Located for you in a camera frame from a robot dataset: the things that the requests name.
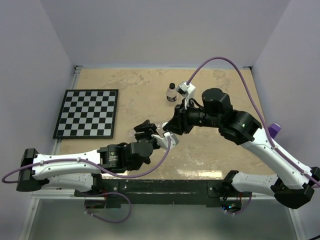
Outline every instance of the checkerboard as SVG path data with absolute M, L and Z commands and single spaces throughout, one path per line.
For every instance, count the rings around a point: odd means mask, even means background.
M 66 90 L 54 139 L 111 139 L 118 89 Z

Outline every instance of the bottle cap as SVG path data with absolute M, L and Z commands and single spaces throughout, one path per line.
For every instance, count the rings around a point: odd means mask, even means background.
M 169 88 L 173 90 L 176 88 L 176 85 L 172 82 L 172 83 L 170 83 Z

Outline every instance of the white bottle label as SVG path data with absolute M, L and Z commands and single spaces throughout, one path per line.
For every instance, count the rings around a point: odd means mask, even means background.
M 169 97 L 169 96 L 166 96 L 166 99 L 169 101 L 169 102 L 175 102 L 175 101 L 177 101 L 177 96 L 175 96 L 175 97 Z

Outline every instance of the cable clip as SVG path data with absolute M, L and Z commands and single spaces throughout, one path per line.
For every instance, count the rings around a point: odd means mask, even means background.
M 169 131 L 166 131 L 163 134 L 163 137 L 161 137 L 159 135 L 156 135 L 156 134 L 152 134 L 151 137 L 156 139 L 156 142 L 158 143 L 158 145 L 162 149 L 167 149 L 168 148 L 168 144 L 169 144 L 168 139 L 171 140 L 170 149 L 174 148 L 179 143 L 179 140 L 176 137 L 176 135 L 174 133 L 172 133 L 172 132 L 169 132 Z
M 301 172 L 301 175 L 302 175 L 302 176 L 308 175 L 308 171 L 307 171 L 307 170 L 303 170 L 303 172 Z

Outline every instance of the white bracket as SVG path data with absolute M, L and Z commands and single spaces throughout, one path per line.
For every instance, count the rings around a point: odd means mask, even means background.
M 254 175 L 238 172 L 232 179 L 232 186 L 240 193 L 254 192 L 273 196 L 275 193 L 271 186 L 276 183 L 278 176 L 275 175 Z
M 187 82 L 184 81 L 179 84 L 179 86 L 176 88 L 176 91 L 181 94 L 185 100 L 184 100 L 184 108 L 187 109 L 189 107 L 189 101 L 190 99 L 194 98 L 196 93 L 196 87 L 189 83 L 187 85 Z
M 168 149 L 168 139 L 171 139 L 171 143 L 170 143 L 170 149 L 174 148 L 176 145 L 178 145 L 179 140 L 176 137 L 176 135 L 172 132 L 166 131 L 163 136 L 164 137 L 160 137 L 159 135 L 155 135 L 152 134 L 151 135 L 153 138 L 156 139 L 157 143 L 160 145 L 160 148 L 162 149 Z

